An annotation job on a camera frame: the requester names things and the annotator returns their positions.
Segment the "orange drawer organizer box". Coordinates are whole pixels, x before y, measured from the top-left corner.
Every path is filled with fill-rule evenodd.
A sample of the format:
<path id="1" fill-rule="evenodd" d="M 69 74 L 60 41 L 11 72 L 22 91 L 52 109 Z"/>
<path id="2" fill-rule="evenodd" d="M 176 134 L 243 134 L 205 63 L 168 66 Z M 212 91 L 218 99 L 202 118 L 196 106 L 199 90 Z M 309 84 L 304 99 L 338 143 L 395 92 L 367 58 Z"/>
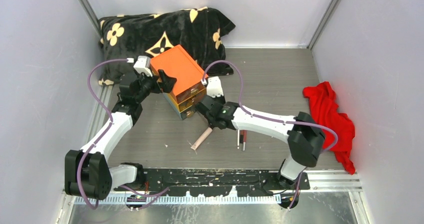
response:
<path id="1" fill-rule="evenodd" d="M 204 70 L 189 53 L 177 45 L 153 57 L 150 68 L 157 76 L 158 70 L 162 69 L 168 76 L 177 78 L 172 92 L 163 95 L 180 119 L 193 116 L 195 105 L 206 95 L 206 87 L 201 82 Z"/>

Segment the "white makeup pencil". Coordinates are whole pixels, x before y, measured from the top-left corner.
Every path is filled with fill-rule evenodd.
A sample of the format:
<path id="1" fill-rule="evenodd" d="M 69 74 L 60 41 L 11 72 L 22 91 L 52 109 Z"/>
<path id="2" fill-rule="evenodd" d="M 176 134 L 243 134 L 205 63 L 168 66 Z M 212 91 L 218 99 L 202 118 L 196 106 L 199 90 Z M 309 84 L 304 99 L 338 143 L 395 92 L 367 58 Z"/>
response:
<path id="1" fill-rule="evenodd" d="M 236 135 L 236 146 L 237 146 L 237 149 L 239 150 L 240 149 L 240 130 L 238 129 L 237 130 L 237 135 Z"/>

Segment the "pink makeup tube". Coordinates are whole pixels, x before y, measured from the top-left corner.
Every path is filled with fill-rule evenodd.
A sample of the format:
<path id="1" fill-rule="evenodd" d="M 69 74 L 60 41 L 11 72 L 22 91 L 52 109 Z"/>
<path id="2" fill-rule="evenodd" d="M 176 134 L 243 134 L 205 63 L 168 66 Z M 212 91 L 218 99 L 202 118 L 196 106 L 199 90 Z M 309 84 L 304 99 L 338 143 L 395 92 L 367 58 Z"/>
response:
<path id="1" fill-rule="evenodd" d="M 208 127 L 200 137 L 194 142 L 194 144 L 190 147 L 192 150 L 197 150 L 197 148 L 206 140 L 206 138 L 212 133 L 213 129 Z"/>

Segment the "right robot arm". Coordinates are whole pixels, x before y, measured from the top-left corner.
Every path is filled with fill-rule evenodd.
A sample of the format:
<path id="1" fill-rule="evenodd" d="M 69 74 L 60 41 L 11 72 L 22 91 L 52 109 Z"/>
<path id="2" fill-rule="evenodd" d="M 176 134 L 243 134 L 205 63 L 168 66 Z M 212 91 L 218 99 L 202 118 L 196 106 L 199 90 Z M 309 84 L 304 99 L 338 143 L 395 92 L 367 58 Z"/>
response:
<path id="1" fill-rule="evenodd" d="M 277 182 L 291 189 L 306 168 L 317 165 L 326 136 L 306 112 L 298 115 L 276 115 L 205 96 L 195 109 L 212 128 L 250 131 L 278 139 L 288 145 L 290 154 L 282 162 Z"/>

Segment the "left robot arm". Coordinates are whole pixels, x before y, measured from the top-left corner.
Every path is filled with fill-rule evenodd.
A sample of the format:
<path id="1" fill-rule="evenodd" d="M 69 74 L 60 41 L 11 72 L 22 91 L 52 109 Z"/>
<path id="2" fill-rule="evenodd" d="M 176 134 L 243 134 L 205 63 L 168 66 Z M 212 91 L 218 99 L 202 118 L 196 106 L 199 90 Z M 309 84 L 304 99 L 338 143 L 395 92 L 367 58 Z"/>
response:
<path id="1" fill-rule="evenodd" d="M 108 121 L 81 149 L 70 150 L 64 159 L 64 190 L 71 196 L 104 200 L 113 189 L 128 185 L 141 190 L 146 176 L 141 164 L 123 162 L 109 167 L 108 159 L 122 137 L 136 124 L 143 111 L 142 101 L 150 94 L 170 93 L 177 78 L 164 70 L 151 76 L 130 71 L 119 83 L 118 100 Z"/>

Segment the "black floral blanket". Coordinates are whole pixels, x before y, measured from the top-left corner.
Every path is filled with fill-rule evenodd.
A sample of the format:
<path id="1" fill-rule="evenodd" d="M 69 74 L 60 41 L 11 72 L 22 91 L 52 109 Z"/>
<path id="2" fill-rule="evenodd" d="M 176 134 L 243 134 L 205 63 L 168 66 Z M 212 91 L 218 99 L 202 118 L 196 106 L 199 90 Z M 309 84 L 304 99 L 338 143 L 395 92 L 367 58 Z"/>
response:
<path id="1" fill-rule="evenodd" d="M 202 69 L 226 58 L 222 37 L 236 28 L 221 11 L 207 6 L 163 14 L 106 16 L 98 25 L 105 60 L 154 58 L 180 45 Z"/>

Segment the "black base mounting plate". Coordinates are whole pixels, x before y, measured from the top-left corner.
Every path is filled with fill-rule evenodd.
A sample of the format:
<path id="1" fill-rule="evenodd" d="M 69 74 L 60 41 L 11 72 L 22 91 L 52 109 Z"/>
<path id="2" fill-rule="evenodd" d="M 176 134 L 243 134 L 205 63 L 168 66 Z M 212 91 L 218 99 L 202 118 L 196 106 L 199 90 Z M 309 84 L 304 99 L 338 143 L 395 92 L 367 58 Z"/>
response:
<path id="1" fill-rule="evenodd" d="M 278 179 L 277 170 L 268 169 L 166 169 L 147 168 L 141 184 L 131 184 L 136 191 L 159 193 L 169 188 L 170 197 L 226 197 L 236 191 L 237 197 L 268 197 L 272 193 L 289 194 L 296 184 Z"/>

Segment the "red cloth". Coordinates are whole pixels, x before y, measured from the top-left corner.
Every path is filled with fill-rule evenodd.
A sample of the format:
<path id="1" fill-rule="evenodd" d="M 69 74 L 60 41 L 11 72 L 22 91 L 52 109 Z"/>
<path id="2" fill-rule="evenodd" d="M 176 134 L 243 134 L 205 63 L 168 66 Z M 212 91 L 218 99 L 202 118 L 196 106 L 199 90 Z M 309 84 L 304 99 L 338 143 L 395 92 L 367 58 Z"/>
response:
<path id="1" fill-rule="evenodd" d="M 334 153 L 336 160 L 342 164 L 345 171 L 353 175 L 356 172 L 351 151 L 353 139 L 356 136 L 353 121 L 346 113 L 338 111 L 336 92 L 328 81 L 316 86 L 305 87 L 303 96 L 308 99 L 310 115 L 314 121 L 322 126 L 332 129 L 338 136 L 338 141 L 329 150 Z"/>

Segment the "aluminium front rail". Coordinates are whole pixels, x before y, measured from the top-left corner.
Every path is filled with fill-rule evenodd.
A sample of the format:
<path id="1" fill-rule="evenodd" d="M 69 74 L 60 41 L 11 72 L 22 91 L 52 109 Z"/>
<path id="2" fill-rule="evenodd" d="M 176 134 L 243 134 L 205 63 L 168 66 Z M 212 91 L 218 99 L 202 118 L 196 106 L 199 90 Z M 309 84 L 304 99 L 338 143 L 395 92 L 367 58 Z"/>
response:
<path id="1" fill-rule="evenodd" d="M 136 193 L 116 188 L 100 205 L 125 204 L 131 209 L 157 205 L 279 204 L 294 208 L 300 195 L 361 192 L 356 174 L 342 170 L 307 170 L 299 184 L 282 186 L 277 171 L 267 169 L 146 169 L 147 184 Z"/>

